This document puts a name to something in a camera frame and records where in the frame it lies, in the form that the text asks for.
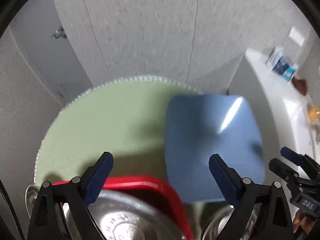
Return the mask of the person's right hand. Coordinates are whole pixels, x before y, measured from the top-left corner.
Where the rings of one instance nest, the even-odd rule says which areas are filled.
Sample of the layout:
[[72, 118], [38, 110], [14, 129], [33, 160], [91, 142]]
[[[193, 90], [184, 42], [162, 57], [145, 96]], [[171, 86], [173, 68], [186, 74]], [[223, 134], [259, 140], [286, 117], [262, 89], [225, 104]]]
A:
[[316, 221], [312, 220], [310, 217], [307, 217], [302, 210], [298, 210], [293, 219], [293, 232], [301, 227], [307, 234], [310, 233]]

